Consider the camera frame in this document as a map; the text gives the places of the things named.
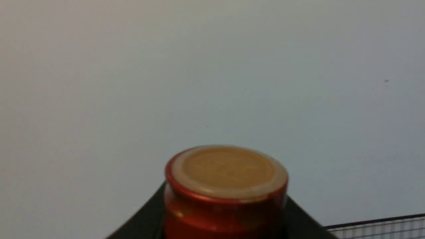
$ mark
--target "wire rack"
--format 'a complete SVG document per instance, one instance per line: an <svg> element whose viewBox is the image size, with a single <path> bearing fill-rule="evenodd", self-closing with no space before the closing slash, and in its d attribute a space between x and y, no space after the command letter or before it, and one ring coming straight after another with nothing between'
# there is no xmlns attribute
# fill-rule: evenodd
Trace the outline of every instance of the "wire rack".
<svg viewBox="0 0 425 239"><path fill-rule="evenodd" d="M425 239L425 213L325 228L340 239Z"/></svg>

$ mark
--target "jar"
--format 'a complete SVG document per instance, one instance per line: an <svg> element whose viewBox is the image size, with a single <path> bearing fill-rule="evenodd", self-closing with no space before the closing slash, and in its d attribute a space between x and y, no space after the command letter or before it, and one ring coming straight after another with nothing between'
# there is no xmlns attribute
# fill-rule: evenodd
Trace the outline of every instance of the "jar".
<svg viewBox="0 0 425 239"><path fill-rule="evenodd" d="M288 173L272 157L229 145L199 146L165 168L166 239L272 239Z"/></svg>

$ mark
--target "white wall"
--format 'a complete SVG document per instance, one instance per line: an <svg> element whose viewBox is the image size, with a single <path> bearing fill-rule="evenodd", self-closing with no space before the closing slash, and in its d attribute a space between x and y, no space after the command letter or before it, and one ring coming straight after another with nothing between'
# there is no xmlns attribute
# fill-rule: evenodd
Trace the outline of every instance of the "white wall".
<svg viewBox="0 0 425 239"><path fill-rule="evenodd" d="M0 238L103 238L210 143L324 225L425 212L425 1L3 0Z"/></svg>

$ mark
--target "gold lid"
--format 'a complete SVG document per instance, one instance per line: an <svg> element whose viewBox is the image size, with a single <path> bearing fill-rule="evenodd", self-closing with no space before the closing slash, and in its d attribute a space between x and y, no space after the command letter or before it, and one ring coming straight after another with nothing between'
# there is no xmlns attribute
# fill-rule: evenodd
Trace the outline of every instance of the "gold lid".
<svg viewBox="0 0 425 239"><path fill-rule="evenodd" d="M224 199L266 196L288 181L275 159L246 148L201 146L178 156L172 165L174 178L201 195Z"/></svg>

